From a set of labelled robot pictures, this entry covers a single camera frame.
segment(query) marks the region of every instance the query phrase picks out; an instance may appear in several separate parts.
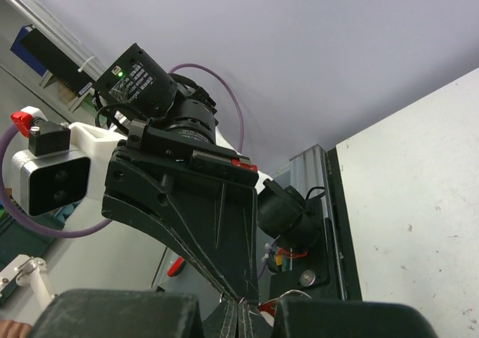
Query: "red clip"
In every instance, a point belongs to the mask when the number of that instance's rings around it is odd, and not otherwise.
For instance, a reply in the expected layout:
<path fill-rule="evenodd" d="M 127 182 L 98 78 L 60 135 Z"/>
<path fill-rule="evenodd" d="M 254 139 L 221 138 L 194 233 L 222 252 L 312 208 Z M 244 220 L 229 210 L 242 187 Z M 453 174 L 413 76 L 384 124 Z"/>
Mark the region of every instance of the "red clip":
<path fill-rule="evenodd" d="M 251 170 L 251 171 L 256 171 L 257 172 L 257 166 L 256 165 L 249 165 L 241 162 L 240 160 L 232 159 L 231 163 L 238 168 L 245 168 L 246 170 Z"/>
<path fill-rule="evenodd" d="M 174 276 L 177 276 L 181 273 L 181 271 L 183 270 L 183 268 L 185 268 L 185 265 L 186 265 L 186 261 L 182 258 L 182 257 L 179 257 L 175 263 L 173 263 L 172 267 L 170 267 L 170 269 L 168 270 L 168 277 L 174 277 Z"/>
<path fill-rule="evenodd" d="M 23 111 L 14 112 L 11 116 L 13 123 L 26 138 L 30 137 L 30 127 L 33 116 Z"/>

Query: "red wire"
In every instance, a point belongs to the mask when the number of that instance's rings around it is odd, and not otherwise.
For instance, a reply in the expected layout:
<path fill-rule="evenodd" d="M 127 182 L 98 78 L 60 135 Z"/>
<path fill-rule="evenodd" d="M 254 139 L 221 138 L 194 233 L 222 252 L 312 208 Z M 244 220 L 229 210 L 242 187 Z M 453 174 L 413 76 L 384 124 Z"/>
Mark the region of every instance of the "red wire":
<path fill-rule="evenodd" d="M 306 257 L 308 255 L 308 252 L 306 251 L 304 253 L 292 253 L 292 252 L 286 251 L 283 247 L 281 247 L 279 248 L 277 254 L 283 254 L 287 256 L 287 258 L 301 258 L 301 257 Z"/>

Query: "silver camera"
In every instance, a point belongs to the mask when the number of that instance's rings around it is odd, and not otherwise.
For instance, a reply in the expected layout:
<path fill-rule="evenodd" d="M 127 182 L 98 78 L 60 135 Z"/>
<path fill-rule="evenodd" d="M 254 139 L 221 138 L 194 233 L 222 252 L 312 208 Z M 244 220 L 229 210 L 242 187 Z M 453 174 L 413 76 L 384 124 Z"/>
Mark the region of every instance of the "silver camera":
<path fill-rule="evenodd" d="M 81 200 L 87 193 L 91 160 L 81 150 L 37 157 L 29 150 L 12 158 L 13 198 L 30 216 Z"/>

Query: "bolt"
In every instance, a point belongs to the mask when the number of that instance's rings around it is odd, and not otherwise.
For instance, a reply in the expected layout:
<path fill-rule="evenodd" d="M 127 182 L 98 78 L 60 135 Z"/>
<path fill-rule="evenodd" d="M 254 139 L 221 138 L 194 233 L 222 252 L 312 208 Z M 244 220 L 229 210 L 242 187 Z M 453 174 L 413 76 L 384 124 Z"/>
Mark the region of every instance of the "bolt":
<path fill-rule="evenodd" d="M 310 269 L 307 269 L 306 271 L 302 272 L 301 277 L 299 278 L 299 282 L 303 287 L 309 287 L 311 284 L 314 283 L 315 280 L 316 274 Z"/>
<path fill-rule="evenodd" d="M 32 136 L 38 136 L 40 134 L 40 127 L 38 126 L 32 126 L 30 128 L 30 135 Z"/>

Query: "camera lens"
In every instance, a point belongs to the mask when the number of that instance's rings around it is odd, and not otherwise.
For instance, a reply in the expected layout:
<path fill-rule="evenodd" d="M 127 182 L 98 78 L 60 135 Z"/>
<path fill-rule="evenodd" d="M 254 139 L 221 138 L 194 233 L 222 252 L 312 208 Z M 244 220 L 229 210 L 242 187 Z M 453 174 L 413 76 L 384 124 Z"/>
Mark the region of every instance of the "camera lens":
<path fill-rule="evenodd" d="M 67 192 L 64 191 L 64 190 L 60 190 L 60 191 L 55 192 L 55 194 L 53 195 L 53 200 L 54 200 L 55 202 L 61 202 L 61 201 L 63 201 L 66 197 L 67 197 Z"/>
<path fill-rule="evenodd" d="M 59 170 L 55 174 L 55 181 L 56 182 L 65 182 L 68 179 L 68 172 L 67 170 Z"/>

